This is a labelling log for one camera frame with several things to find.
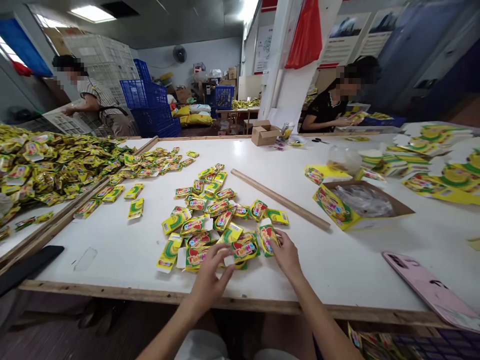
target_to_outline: ceiling light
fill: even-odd
[[[108,12],[105,12],[102,9],[92,5],[77,7],[73,10],[70,10],[69,13],[92,23],[103,23],[106,21],[116,20]]]

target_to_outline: yellow bag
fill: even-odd
[[[213,119],[211,116],[192,114],[188,116],[188,125],[212,125]]]
[[[181,125],[182,128],[185,128],[189,125],[188,120],[189,120],[188,116],[181,116],[180,117],[180,125]]]
[[[190,106],[184,106],[178,109],[175,115],[173,115],[174,118],[181,118],[182,116],[190,115]]]

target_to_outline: red curtain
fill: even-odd
[[[306,0],[298,18],[285,69],[300,69],[317,61],[321,50],[319,0]]]

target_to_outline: ceiling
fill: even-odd
[[[115,0],[37,0],[41,15],[90,33],[104,35],[133,49],[156,48],[241,37],[238,14],[245,0],[123,0],[139,15],[91,23],[67,11]]]

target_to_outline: scissors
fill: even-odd
[[[314,143],[324,143],[324,144],[330,145],[329,142],[325,142],[325,141],[323,141],[322,139],[320,139],[320,138],[318,138],[318,137],[314,138],[312,141],[313,141]]]

